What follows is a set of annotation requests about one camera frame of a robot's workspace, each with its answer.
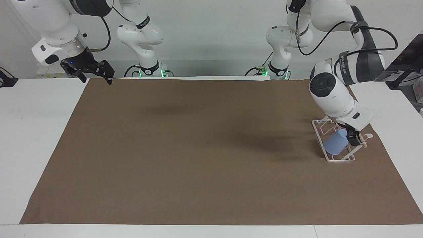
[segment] black strap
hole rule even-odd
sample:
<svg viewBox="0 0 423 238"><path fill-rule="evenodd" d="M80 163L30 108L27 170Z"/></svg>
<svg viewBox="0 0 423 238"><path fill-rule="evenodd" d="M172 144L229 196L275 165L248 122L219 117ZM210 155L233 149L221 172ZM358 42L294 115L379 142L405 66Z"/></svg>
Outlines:
<svg viewBox="0 0 423 238"><path fill-rule="evenodd" d="M368 29L369 25L367 24L367 22L365 20L363 21L358 21L354 24L352 24L351 28L349 29L349 31L351 31L352 34L357 33L358 29Z"/></svg>
<svg viewBox="0 0 423 238"><path fill-rule="evenodd" d="M69 2L80 15L105 17L112 10L106 0L69 0Z"/></svg>
<svg viewBox="0 0 423 238"><path fill-rule="evenodd" d="M351 9L358 21L356 24L358 27L356 31L361 28L361 33L363 34L364 44L362 49L376 48L376 44L374 43L370 30L367 29L367 23L364 21L360 10L356 6L351 6ZM384 70L385 68L382 65L382 61L377 51L364 51L358 53L355 75L359 83L377 79Z"/></svg>
<svg viewBox="0 0 423 238"><path fill-rule="evenodd" d="M307 25L307 28L306 28L303 32L301 32L301 33L299 34L299 36L303 36L303 35L304 35L307 31L308 31L309 26L310 26L310 25Z"/></svg>
<svg viewBox="0 0 423 238"><path fill-rule="evenodd" d="M351 74L349 72L348 67L348 51L342 52L339 54L339 67L341 69L342 79L345 83L345 85L351 85L354 84L354 81L352 80Z"/></svg>
<svg viewBox="0 0 423 238"><path fill-rule="evenodd" d="M306 0L292 0L288 9L293 13L298 13L305 5Z"/></svg>
<svg viewBox="0 0 423 238"><path fill-rule="evenodd" d="M144 68L142 66L140 66L141 70L146 74L146 75L152 75L156 70L158 70L160 67L160 63L159 61L157 61L157 64L151 68Z"/></svg>
<svg viewBox="0 0 423 238"><path fill-rule="evenodd" d="M284 68L284 69L277 69L272 65L272 62L269 62L269 69L270 71L274 72L277 76L282 76L286 73L286 71L288 71L289 65L288 67Z"/></svg>
<svg viewBox="0 0 423 238"><path fill-rule="evenodd" d="M150 16L147 15L147 18L141 22L140 24L137 25L138 29L143 29L148 23L150 23Z"/></svg>

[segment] white wall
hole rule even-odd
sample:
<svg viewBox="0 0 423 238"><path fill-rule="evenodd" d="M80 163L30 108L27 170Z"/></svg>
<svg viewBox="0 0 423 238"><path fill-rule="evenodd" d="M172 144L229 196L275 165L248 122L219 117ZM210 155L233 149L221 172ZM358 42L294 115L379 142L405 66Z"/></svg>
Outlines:
<svg viewBox="0 0 423 238"><path fill-rule="evenodd" d="M18 77L35 77L35 60L30 48L39 39L36 33L28 34L20 26L16 31L16 15L7 10L10 3L0 3L0 64ZM393 32L400 43L398 50L385 52L387 65L421 31L423 3L421 0L348 0L356 5L370 26ZM265 34L269 27L286 25L286 1L277 0L161 0L145 1L153 21L165 32L163 44L155 47L157 54L177 76L243 75L249 68L261 65L272 48ZM105 17L112 30L112 43L104 52L95 53L96 59L108 60L121 76L124 70L136 63L135 54L121 44L115 30L125 21L115 12ZM100 18L72 16L83 33L88 34L90 48L102 47L107 34ZM304 49L309 52L324 36L313 27L314 44ZM393 45L389 36L375 32L380 47ZM310 56L302 56L291 49L292 78L308 78L313 65L341 51L355 47L349 32L335 32L321 48Z"/></svg>

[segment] white panel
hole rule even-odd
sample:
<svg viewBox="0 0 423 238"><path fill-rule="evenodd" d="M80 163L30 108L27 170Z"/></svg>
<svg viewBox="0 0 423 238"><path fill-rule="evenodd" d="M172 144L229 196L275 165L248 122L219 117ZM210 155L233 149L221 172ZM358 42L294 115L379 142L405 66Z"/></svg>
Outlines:
<svg viewBox="0 0 423 238"><path fill-rule="evenodd" d="M0 226L2 238L317 238L313 226Z"/></svg>
<svg viewBox="0 0 423 238"><path fill-rule="evenodd" d="M422 117L401 91L390 90L384 82L355 84L351 89L358 102L374 113L370 124L423 211Z"/></svg>
<svg viewBox="0 0 423 238"><path fill-rule="evenodd" d="M0 224L19 223L85 85L21 79L0 89Z"/></svg>
<svg viewBox="0 0 423 238"><path fill-rule="evenodd" d="M11 5L9 0L0 1L0 66L15 77L36 77L38 61L31 48L40 36L24 26Z"/></svg>
<svg viewBox="0 0 423 238"><path fill-rule="evenodd" d="M423 225L315 226L318 238L422 238Z"/></svg>

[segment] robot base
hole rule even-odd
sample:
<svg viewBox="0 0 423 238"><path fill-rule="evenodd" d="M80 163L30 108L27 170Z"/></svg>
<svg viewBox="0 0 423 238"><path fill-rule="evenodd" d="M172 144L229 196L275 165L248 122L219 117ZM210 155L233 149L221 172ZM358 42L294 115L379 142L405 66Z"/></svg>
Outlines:
<svg viewBox="0 0 423 238"><path fill-rule="evenodd" d="M160 64L160 68L156 71L154 71L154 73L152 75L146 75L142 70L139 70L140 74L137 77L169 77L169 73L165 72L168 70L168 66L166 64Z"/></svg>
<svg viewBox="0 0 423 238"><path fill-rule="evenodd" d="M372 134L365 134L362 138L363 143L359 146L352 146L348 144L347 147L340 155L331 155L323 147L323 138L328 138L332 133L339 130L341 127L334 123L329 117L325 117L323 119L316 119L312 122L314 132L316 133L317 139L319 140L320 148L326 158L327 162L351 162L355 160L354 153L357 152L361 148L367 148L366 140L372 138Z"/></svg>

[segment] black clamp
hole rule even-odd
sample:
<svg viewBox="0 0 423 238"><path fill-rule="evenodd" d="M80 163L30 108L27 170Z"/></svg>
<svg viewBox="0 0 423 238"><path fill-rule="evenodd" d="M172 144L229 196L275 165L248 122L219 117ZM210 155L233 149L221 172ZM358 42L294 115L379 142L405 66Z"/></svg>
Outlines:
<svg viewBox="0 0 423 238"><path fill-rule="evenodd" d="M359 22L352 24L349 31L351 31L352 34L355 34L355 33L358 32L358 29L361 29L361 28L362 29L368 29L369 28L369 25L367 24L366 21L363 20L363 21L359 21Z"/></svg>
<svg viewBox="0 0 423 238"><path fill-rule="evenodd" d="M140 29L140 30L143 29L147 24L150 23L150 20L151 20L150 19L150 16L147 15L147 18L143 22L141 22L140 24L138 24L137 25L137 28Z"/></svg>
<svg viewBox="0 0 423 238"><path fill-rule="evenodd" d="M286 67L284 69L276 69L272 65L272 62L269 62L269 69L270 69L270 71L274 72L279 77L281 77L282 75L284 75L288 71L288 68L289 68L289 65L288 65L288 67Z"/></svg>
<svg viewBox="0 0 423 238"><path fill-rule="evenodd" d="M152 75L156 70L158 70L160 67L160 63L159 61L157 61L157 64L151 68L144 68L142 66L140 66L141 70L146 74L146 75Z"/></svg>
<svg viewBox="0 0 423 238"><path fill-rule="evenodd" d="M89 64L88 66L82 69L75 69L65 61L61 61L60 66L62 66L63 70L67 75L76 76L83 83L87 82L87 77L83 73L92 73L97 76L100 76L104 78L109 85L112 84L113 80L111 78L115 74L115 70L105 60L101 61L100 63L95 62L94 64Z"/></svg>
<svg viewBox="0 0 423 238"><path fill-rule="evenodd" d="M359 146L363 143L360 139L360 131L356 131L352 126L348 124L347 125L338 124L338 125L346 129L347 131L346 138L348 142L350 143L350 145Z"/></svg>

